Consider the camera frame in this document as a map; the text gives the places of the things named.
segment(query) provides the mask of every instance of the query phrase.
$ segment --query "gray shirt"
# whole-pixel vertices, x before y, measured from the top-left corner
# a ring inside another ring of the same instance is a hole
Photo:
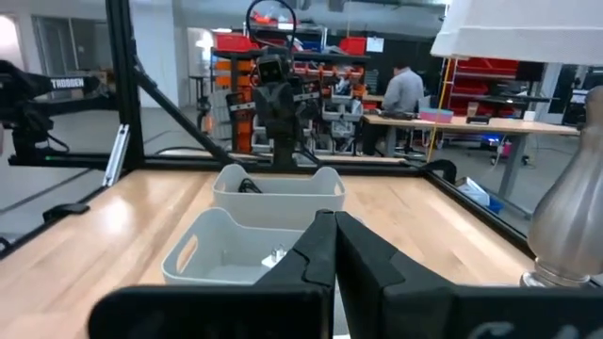
[[[407,68],[389,81],[382,107],[386,112],[412,113],[423,96],[423,79]]]

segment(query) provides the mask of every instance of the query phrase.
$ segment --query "black cable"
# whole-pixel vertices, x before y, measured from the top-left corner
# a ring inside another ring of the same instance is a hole
[[[257,193],[262,194],[262,190],[260,190],[256,184],[253,183],[252,179],[245,178],[241,181],[241,184],[238,186],[238,193]]]
[[[258,38],[255,36],[255,32],[254,32],[254,31],[253,31],[253,29],[252,29],[252,25],[251,25],[251,20],[250,20],[250,18],[252,17],[252,11],[253,11],[253,8],[254,8],[254,7],[257,5],[257,4],[259,4],[259,3],[261,3],[261,2],[264,2],[264,1],[267,1],[267,0],[255,0],[255,1],[253,1],[253,2],[252,2],[252,4],[251,4],[251,5],[249,5],[249,7],[247,8],[247,15],[245,16],[245,25],[247,26],[247,29],[249,30],[249,36],[250,36],[250,38],[252,38],[252,41],[261,42],[261,43],[263,43],[263,44],[266,44],[266,45],[268,45],[268,46],[272,46],[272,47],[276,47],[276,48],[282,48],[282,46],[279,46],[279,45],[274,44],[274,43],[272,43],[272,42],[269,42],[269,41],[265,41],[265,40],[258,39]],[[293,10],[293,8],[292,8],[290,5],[288,5],[286,2],[284,2],[284,1],[282,1],[282,0],[272,0],[272,1],[276,1],[276,2],[278,2],[278,3],[279,3],[279,4],[281,4],[281,5],[282,5],[284,8],[287,8],[287,9],[289,10],[289,12],[291,12],[291,20],[293,21],[293,29],[291,29],[291,40],[289,41],[288,48],[287,48],[287,52],[290,54],[290,56],[291,56],[291,60],[293,60],[293,53],[292,53],[291,51],[292,51],[292,49],[293,49],[293,41],[295,40],[295,32],[297,31],[297,28],[298,28],[298,18],[297,18],[297,16],[295,15],[295,11]]]

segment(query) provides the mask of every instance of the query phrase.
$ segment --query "table leg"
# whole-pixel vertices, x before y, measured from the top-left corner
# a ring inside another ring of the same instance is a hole
[[[507,160],[507,166],[504,173],[502,174],[502,180],[500,181],[500,188],[498,189],[498,196],[502,199],[509,199],[515,181],[517,180],[517,173],[521,168],[521,159],[524,156],[526,149],[526,140],[528,135],[519,135],[510,137],[511,140],[511,154]]]
[[[387,128],[387,137],[385,137],[385,156],[394,157],[396,155],[396,130],[394,126]]]

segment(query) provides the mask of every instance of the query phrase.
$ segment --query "desk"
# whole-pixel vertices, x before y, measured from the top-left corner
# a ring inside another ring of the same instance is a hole
[[[162,284],[161,262],[212,205],[217,173],[135,171],[0,262],[0,338],[84,339],[107,292]],[[419,178],[344,177],[345,210],[456,283],[516,284],[532,261]]]
[[[466,117],[453,117],[451,123],[436,123],[422,120],[393,120],[375,115],[365,115],[364,119],[368,123],[388,125],[386,138],[386,156],[393,156],[396,148],[396,129],[399,127],[408,128],[433,128],[437,127],[440,131],[454,131],[466,133],[499,133],[507,135],[507,139],[513,144],[509,161],[505,167],[498,196],[503,200],[508,200],[511,191],[517,179],[517,172],[521,166],[521,157],[526,149],[526,139],[528,134],[549,134],[560,136],[578,136],[576,128],[553,125],[538,121],[523,121],[517,119],[492,118],[487,125],[467,124]]]
[[[370,101],[373,103],[382,103],[383,102],[383,96],[381,95],[370,95],[367,94],[363,97],[364,101]]]

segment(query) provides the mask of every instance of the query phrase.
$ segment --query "bin handle cutout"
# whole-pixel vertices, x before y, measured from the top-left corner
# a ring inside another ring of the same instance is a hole
[[[193,254],[197,251],[199,246],[199,237],[194,234],[182,248],[182,251],[178,253],[178,257],[176,258],[176,272],[178,274],[182,274],[182,272],[187,268],[190,259],[192,259]]]

